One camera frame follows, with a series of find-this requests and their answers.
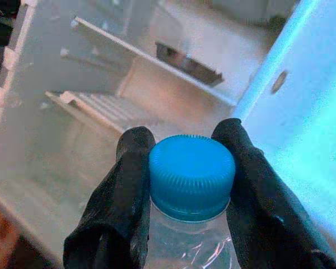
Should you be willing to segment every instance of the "clear plastic bottle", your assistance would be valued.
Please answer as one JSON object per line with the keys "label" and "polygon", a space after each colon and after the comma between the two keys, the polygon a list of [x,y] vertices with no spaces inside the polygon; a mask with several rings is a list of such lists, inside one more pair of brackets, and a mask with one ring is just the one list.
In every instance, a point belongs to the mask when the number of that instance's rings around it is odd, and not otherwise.
{"label": "clear plastic bottle", "polygon": [[201,136],[169,137],[150,154],[151,219],[145,269],[240,268],[225,208],[230,152]]}

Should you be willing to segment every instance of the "blue bottle cap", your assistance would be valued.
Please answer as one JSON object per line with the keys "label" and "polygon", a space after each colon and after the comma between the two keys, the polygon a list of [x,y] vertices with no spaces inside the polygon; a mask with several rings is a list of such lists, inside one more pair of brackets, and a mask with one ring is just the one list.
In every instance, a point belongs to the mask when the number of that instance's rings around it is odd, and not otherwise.
{"label": "blue bottle cap", "polygon": [[219,142],[179,135],[159,142],[150,153],[151,199],[170,217],[204,221],[228,205],[234,159]]}

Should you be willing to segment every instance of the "plastic bottle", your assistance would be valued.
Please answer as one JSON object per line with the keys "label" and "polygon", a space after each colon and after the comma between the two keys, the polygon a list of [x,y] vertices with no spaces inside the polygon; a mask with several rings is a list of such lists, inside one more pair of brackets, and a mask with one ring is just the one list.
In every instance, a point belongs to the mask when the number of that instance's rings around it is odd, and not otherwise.
{"label": "plastic bottle", "polygon": [[145,269],[240,268],[225,209],[230,152],[202,136],[173,136],[150,153],[151,219]]}

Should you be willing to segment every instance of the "white shelf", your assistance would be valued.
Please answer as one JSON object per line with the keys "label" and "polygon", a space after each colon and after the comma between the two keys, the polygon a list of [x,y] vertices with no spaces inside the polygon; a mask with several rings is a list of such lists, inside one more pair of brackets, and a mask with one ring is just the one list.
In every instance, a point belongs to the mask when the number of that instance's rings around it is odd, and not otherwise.
{"label": "white shelf", "polygon": [[[70,104],[74,101],[75,105],[81,110],[102,124],[114,128],[119,133],[133,127],[146,126],[153,133],[156,142],[168,136],[183,133],[173,124],[155,117],[126,98],[70,91],[65,91],[59,98],[52,98],[53,94],[49,92],[46,95],[56,103]],[[75,117],[79,114],[79,111],[71,106],[61,105],[61,107]]]}
{"label": "white shelf", "polygon": [[124,47],[125,49],[128,49],[129,51],[133,52],[134,54],[146,59],[147,61],[163,68],[164,70],[171,72],[173,74],[175,74],[176,76],[180,77],[181,79],[187,81],[188,83],[196,86],[197,88],[203,90],[204,92],[218,98],[219,100],[222,100],[223,102],[225,102],[227,105],[229,106],[236,106],[236,101],[233,100],[232,98],[230,98],[229,96],[227,96],[226,94],[223,94],[221,92],[218,92],[216,89],[209,87],[208,85],[198,81],[197,79],[195,79],[194,77],[187,75],[186,73],[179,71],[178,69],[170,66],[167,63],[164,63],[162,61],[160,61],[159,59],[141,51],[140,49],[138,49],[137,47],[123,41],[122,39],[107,33],[106,31],[104,31],[103,29],[89,23],[88,21],[80,18],[80,17],[75,17],[72,21],[72,27],[77,27],[78,25],[82,25],[90,30],[92,30],[93,32],[106,37],[107,39],[113,41],[114,43]]}

